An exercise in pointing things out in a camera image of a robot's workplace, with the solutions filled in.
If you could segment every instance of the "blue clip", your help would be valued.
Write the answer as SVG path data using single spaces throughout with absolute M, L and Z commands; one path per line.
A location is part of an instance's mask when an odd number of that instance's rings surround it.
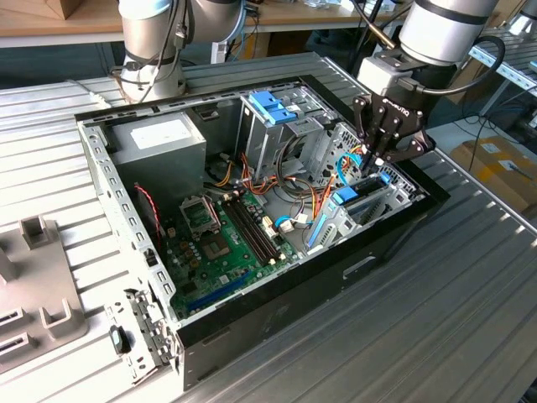
M 334 193 L 332 197 L 334 202 L 341 205 L 349 202 L 350 200 L 356 199 L 358 194 L 351 187 L 344 187 Z
M 381 172 L 381 173 L 380 173 L 380 179 L 381 179 L 386 185 L 392 180 L 392 178 L 390 178 L 390 176 L 389 176 L 386 172 Z
M 282 124 L 296 120 L 296 113 L 289 112 L 282 102 L 268 91 L 254 92 L 248 100 L 272 124 Z

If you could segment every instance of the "expansion card slot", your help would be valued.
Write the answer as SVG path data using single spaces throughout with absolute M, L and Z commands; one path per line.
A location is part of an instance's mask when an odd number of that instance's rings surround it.
M 195 301 L 189 302 L 188 310 L 195 311 L 198 308 L 201 308 L 205 305 L 211 304 L 212 302 L 219 300 L 225 294 L 228 294 L 242 287 L 242 285 L 246 282 L 250 274 L 251 273 L 248 272 L 245 275 L 242 275 L 241 277 L 239 277 L 238 279 L 235 279 L 234 281 L 230 282 L 229 284 L 224 285 L 222 288 L 219 288 L 218 290 L 214 290 L 211 294 L 203 296 L 202 298 L 199 298 Z
M 239 200 L 227 201 L 222 204 L 222 207 L 262 266 L 266 266 L 271 259 L 278 258 L 279 253 L 276 248 Z

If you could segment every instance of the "cardboard box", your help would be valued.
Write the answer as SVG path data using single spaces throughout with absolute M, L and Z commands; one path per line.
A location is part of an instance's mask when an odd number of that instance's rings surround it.
M 451 151 L 452 159 L 465 170 L 474 144 L 466 141 Z M 503 137 L 479 140 L 471 174 L 515 211 L 529 219 L 537 217 L 537 164 Z
M 0 8 L 20 13 L 67 19 L 82 0 L 0 0 Z

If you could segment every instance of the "red cable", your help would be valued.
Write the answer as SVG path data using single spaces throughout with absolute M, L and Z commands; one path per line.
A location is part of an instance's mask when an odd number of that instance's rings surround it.
M 153 209 L 154 220 L 156 221 L 156 224 L 157 224 L 157 242 L 159 244 L 159 249 L 160 249 L 160 221 L 159 221 L 159 214 L 157 213 L 157 207 L 153 203 L 153 198 L 151 198 L 151 196 L 146 192 L 145 189 L 143 189 L 139 185 L 134 185 L 134 188 L 137 189 L 138 191 L 141 191 L 143 195 L 147 197 L 148 202 L 151 205 L 151 208 Z

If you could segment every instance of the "label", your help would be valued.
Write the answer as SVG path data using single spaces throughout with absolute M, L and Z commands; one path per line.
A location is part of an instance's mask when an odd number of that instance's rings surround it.
M 498 161 L 498 163 L 505 168 L 505 170 L 516 170 L 518 166 L 510 160 Z
M 484 143 L 484 144 L 481 144 L 481 146 L 485 149 L 485 151 L 487 151 L 489 154 L 495 154 L 495 153 L 499 153 L 501 152 L 502 150 L 499 149 L 498 147 L 496 147 L 496 144 L 493 144 L 493 143 Z
M 134 128 L 131 136 L 139 149 L 148 149 L 157 145 L 188 139 L 190 133 L 185 124 L 177 119 L 152 124 L 144 128 Z

